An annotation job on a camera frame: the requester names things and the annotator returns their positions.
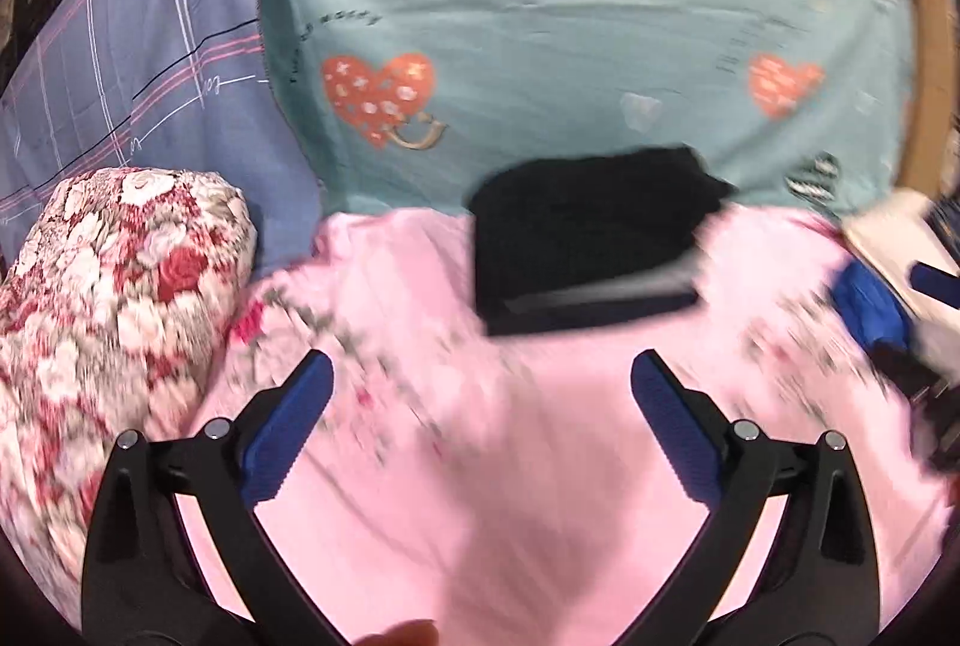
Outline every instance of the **heart print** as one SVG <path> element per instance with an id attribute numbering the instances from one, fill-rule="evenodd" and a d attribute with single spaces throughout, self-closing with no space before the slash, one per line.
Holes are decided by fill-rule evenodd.
<path id="1" fill-rule="evenodd" d="M 775 55 L 757 55 L 750 62 L 750 95 L 774 119 L 794 112 L 822 81 L 824 70 L 817 64 L 792 67 Z"/>
<path id="2" fill-rule="evenodd" d="M 336 115 L 381 148 L 422 113 L 436 81 L 430 59 L 419 53 L 398 55 L 381 69 L 339 55 L 323 62 L 320 75 Z"/>

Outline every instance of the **metal screw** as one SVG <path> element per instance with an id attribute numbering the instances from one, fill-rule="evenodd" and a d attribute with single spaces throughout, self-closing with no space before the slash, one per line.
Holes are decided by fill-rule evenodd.
<path id="1" fill-rule="evenodd" d="M 847 439 L 837 432 L 837 430 L 830 430 L 827 432 L 827 435 L 824 435 L 824 441 L 827 443 L 827 446 L 834 449 L 834 451 L 843 451 L 847 447 Z"/>
<path id="2" fill-rule="evenodd" d="M 756 440 L 760 437 L 760 427 L 744 418 L 733 424 L 733 433 L 741 440 Z"/>
<path id="3" fill-rule="evenodd" d="M 136 445 L 138 439 L 140 439 L 140 435 L 138 435 L 135 430 L 128 429 L 120 433 L 119 438 L 117 438 L 117 445 L 124 451 L 128 451 Z"/>
<path id="4" fill-rule="evenodd" d="M 203 427 L 203 433 L 211 440 L 225 438 L 230 431 L 230 422 L 225 418 L 212 418 Z"/>

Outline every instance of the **pink bedsheet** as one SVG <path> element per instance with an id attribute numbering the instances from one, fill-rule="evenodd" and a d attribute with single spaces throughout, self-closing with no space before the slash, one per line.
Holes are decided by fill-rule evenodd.
<path id="1" fill-rule="evenodd" d="M 606 646 L 652 598 L 706 512 L 632 401 L 656 348 L 688 387 L 774 438 L 851 441 L 893 617 L 939 554 L 947 486 L 907 447 L 907 411 L 865 363 L 824 283 L 848 255 L 811 214 L 733 207 L 704 226 L 701 307 L 600 331 L 490 341 L 470 310 L 469 219 L 335 216 L 319 257 L 261 283 L 195 429 L 279 384 L 309 346 L 334 398 L 257 515 L 347 638 L 413 618 L 457 646 Z M 782 502 L 717 614 L 741 605 Z M 244 608 L 191 502 L 222 605 Z"/>

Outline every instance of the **pink fabric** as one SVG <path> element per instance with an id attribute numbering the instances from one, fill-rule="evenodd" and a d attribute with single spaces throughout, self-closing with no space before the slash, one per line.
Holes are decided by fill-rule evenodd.
<path id="1" fill-rule="evenodd" d="M 218 175 L 102 169 L 56 187 L 0 286 L 0 528 L 75 625 L 113 440 L 182 434 L 255 242 Z"/>
<path id="2" fill-rule="evenodd" d="M 704 226 L 704 304 L 587 333 L 484 339 L 467 219 L 335 216 L 320 256 L 261 283 L 195 424 L 235 415 L 308 347 L 334 361 L 328 411 L 257 514 L 347 638 L 412 618 L 457 646 L 607 646 L 704 519 L 630 395 L 656 348 L 688 387 L 774 438 L 848 435 L 877 534 L 883 619 L 938 556 L 944 481 L 907 448 L 907 411 L 824 300 L 848 255 L 800 211 L 734 207 Z M 717 614 L 742 604 L 768 507 Z M 217 599 L 244 609 L 195 504 L 186 524 Z"/>

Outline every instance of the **floral pillow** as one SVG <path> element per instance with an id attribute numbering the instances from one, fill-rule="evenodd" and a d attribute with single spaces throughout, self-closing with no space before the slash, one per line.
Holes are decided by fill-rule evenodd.
<path id="1" fill-rule="evenodd" d="M 113 440 L 189 424 L 255 244 L 218 175 L 101 169 L 59 184 L 0 286 L 0 527 L 75 625 Z"/>

